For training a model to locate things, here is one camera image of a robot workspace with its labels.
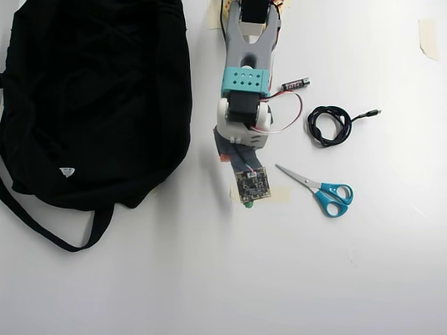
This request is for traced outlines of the navy gripper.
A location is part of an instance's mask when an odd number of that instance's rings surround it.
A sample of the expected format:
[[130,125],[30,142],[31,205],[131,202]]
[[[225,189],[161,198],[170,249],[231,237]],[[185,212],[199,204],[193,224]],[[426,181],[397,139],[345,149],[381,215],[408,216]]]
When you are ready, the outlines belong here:
[[233,172],[249,171],[251,168],[255,170],[263,166],[254,148],[231,143],[218,133],[217,128],[213,129],[213,133],[220,161],[230,163]]

